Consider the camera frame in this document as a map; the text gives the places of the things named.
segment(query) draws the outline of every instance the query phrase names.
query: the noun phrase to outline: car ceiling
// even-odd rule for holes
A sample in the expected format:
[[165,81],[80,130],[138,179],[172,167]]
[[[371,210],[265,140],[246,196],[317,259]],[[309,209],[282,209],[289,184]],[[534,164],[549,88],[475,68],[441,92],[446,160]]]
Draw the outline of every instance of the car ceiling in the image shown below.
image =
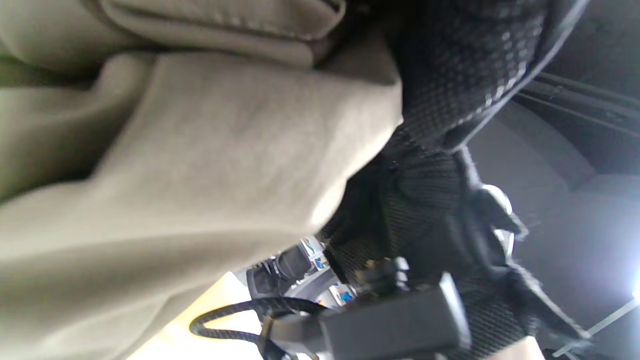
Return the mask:
[[[640,0],[591,0],[545,72],[640,99],[639,44]],[[530,99],[515,101],[563,134],[599,173],[640,175],[640,138]]]

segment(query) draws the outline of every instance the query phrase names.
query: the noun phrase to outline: beige fabric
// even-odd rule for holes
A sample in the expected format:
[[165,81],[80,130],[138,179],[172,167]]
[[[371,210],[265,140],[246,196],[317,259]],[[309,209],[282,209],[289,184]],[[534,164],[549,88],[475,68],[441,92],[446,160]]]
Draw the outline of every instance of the beige fabric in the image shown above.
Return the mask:
[[114,56],[89,90],[0,89],[0,201],[89,174],[137,105],[153,60]]
[[544,360],[545,356],[540,351],[536,338],[528,336],[519,342],[512,344],[492,355],[487,360]]
[[0,38],[19,60],[70,75],[152,45],[108,21],[94,0],[0,0]]
[[225,271],[327,221],[400,102],[381,36],[324,70],[122,53],[88,90],[3,90],[0,358],[125,358]]
[[331,49],[346,5],[324,0],[0,0],[4,47],[71,76],[128,49],[206,49],[310,68]]

